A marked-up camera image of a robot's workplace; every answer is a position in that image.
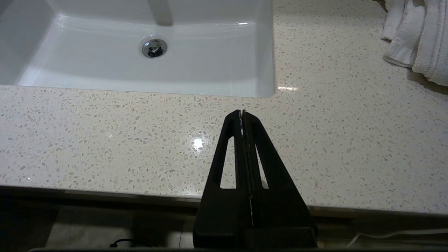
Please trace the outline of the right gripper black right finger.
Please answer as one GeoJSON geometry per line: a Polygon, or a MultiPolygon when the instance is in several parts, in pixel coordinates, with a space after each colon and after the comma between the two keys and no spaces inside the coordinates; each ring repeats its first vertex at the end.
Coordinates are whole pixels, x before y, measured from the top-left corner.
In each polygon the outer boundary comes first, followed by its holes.
{"type": "Polygon", "coordinates": [[[249,195],[257,228],[317,228],[261,121],[242,112],[249,195]]]}

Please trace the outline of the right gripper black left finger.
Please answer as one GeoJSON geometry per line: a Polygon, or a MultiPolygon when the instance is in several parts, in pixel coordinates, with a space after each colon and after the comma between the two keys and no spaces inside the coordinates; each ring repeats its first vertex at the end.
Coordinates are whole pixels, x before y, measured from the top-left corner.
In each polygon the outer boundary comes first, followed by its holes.
{"type": "Polygon", "coordinates": [[[225,117],[197,211],[196,219],[202,228],[253,227],[252,152],[245,114],[245,110],[235,110],[225,117]],[[234,140],[234,189],[221,188],[229,139],[234,140]]]}

